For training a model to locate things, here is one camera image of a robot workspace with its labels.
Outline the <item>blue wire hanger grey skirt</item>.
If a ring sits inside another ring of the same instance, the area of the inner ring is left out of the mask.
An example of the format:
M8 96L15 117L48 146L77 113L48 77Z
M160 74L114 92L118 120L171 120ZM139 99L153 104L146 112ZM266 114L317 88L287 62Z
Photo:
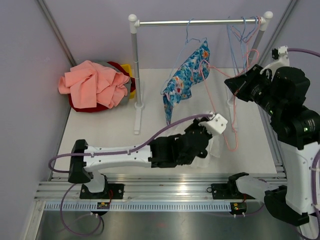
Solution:
M233 65L233 71L234 71L234 75L236 76L240 73L240 71L239 71L239 68L238 68L238 65L236 62L234 48L233 48L232 41L231 41L230 26L228 24L226 25L226 30L227 30L227 38L228 38L228 43L229 43L232 65Z

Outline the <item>white pleated skirt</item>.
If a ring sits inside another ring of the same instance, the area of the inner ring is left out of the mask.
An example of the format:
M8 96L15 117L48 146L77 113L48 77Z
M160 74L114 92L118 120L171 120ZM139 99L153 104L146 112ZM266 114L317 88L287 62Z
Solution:
M176 135L176 134L183 134L185 129L190 125L190 121L181 123L172 129L168 129L166 131L166 136ZM222 151L224 148L224 138L222 135L215 135L213 136L209 142L208 146L206 147L206 151L208 152L205 158L200 158L196 156L193 162L187 167L192 169L204 169L207 168L213 160L217 160L221 157Z

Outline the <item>blue hanger floral skirt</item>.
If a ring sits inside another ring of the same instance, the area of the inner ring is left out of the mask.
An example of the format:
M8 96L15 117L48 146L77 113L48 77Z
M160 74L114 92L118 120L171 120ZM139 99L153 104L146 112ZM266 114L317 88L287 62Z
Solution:
M176 60L175 60L175 63L174 63L174 65L173 65L173 67L172 67L169 75L168 75L168 78L166 79L166 81L163 83L163 85L162 85L162 87L161 87L161 91L160 91L160 94L161 94L161 95L164 93L164 90L165 90L165 88L166 88L169 80L172 78L172 76L173 76L173 71L174 71L174 69L176 68L176 66L177 66L177 64L178 64L178 62L179 62L179 60L180 60L181 54L182 54L183 51L186 49L186 47L188 46L188 44L189 44L190 42L192 42L192 41L196 41L196 42L199 42L200 44L202 44L204 41L207 40L206 37L203 37L203 38L201 38L201 39L199 39L199 38L189 38L189 26L190 26L191 21L193 21L193 20L194 20L194 18L191 18L191 19L188 21L187 25L186 25L186 28L185 28L186 35L185 35L184 45L183 45L182 49L180 50L179 54L177 55L177 58L176 58Z

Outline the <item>salmon pink skirt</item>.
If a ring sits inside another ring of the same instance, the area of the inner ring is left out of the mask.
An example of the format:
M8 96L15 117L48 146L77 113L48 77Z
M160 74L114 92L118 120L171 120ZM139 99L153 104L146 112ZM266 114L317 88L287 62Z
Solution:
M119 105L129 90L130 77L99 63L86 60L59 79L58 91L71 97L74 108L87 110L102 105L108 109Z

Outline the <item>blue hanger salmon skirt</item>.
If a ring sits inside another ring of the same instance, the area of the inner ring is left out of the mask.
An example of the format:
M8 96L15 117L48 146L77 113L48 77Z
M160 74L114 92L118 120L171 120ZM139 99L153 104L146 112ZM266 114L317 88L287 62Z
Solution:
M243 59L243 71L247 72L250 66L249 60L252 59L252 57L249 57L249 55L251 52L255 52L255 50L249 50L249 43L257 30L260 28L260 18L258 16L251 16L247 19L242 16L241 19L243 20L243 29L239 30L237 27L233 26L232 31L240 44L240 50ZM253 20L254 26L252 29L247 30L247 22L249 20Z

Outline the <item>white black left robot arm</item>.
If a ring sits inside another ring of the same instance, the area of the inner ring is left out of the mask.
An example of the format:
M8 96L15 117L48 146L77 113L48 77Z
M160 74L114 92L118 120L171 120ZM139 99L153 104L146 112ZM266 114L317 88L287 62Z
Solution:
M207 117L196 118L183 134L157 137L128 150L109 151L89 146L86 140L78 139L71 151L68 182L81 185L81 199L121 200L124 184L109 183L108 177L100 170L120 167L164 169L191 165L195 158L208 156L207 147L213 135L206 126L207 122Z

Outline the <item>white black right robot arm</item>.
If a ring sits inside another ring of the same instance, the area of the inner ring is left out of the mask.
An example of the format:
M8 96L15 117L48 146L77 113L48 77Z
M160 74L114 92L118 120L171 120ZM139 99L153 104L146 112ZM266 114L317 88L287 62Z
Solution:
M276 70L254 65L246 73L228 78L225 85L235 97L254 102L269 116L283 154L286 185L271 185L241 172L227 183L210 186L216 200L244 196L264 203L276 219L299 227L317 216L317 161L320 156L320 116L305 107L310 80L296 67Z

